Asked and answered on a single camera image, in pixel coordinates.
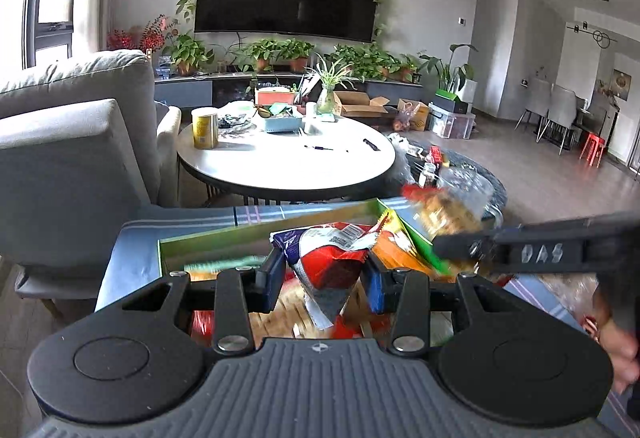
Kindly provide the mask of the person's right hand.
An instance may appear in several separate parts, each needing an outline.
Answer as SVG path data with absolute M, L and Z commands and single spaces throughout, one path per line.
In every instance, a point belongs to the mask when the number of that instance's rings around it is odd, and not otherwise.
M 639 380 L 638 340 L 616 325 L 601 285 L 594 292 L 592 301 L 599 342 L 613 366 L 613 389 L 617 394 L 623 394 L 629 386 Z

